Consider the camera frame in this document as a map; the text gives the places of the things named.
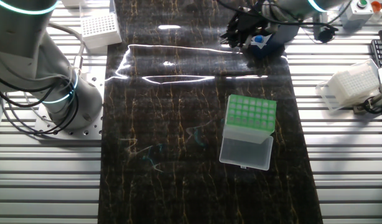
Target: white container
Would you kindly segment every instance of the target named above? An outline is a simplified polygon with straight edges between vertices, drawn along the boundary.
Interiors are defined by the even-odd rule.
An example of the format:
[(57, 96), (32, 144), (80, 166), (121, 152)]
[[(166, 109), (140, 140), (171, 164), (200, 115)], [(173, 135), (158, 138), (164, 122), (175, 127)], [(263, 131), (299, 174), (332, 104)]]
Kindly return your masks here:
[(318, 84), (316, 90), (329, 110), (338, 110), (364, 102), (378, 88), (378, 67), (368, 59), (338, 71), (329, 81)]
[(82, 37), (89, 49), (122, 42), (115, 13), (82, 18)]
[(275, 101), (231, 95), (219, 161), (241, 168), (268, 170), (275, 114)]

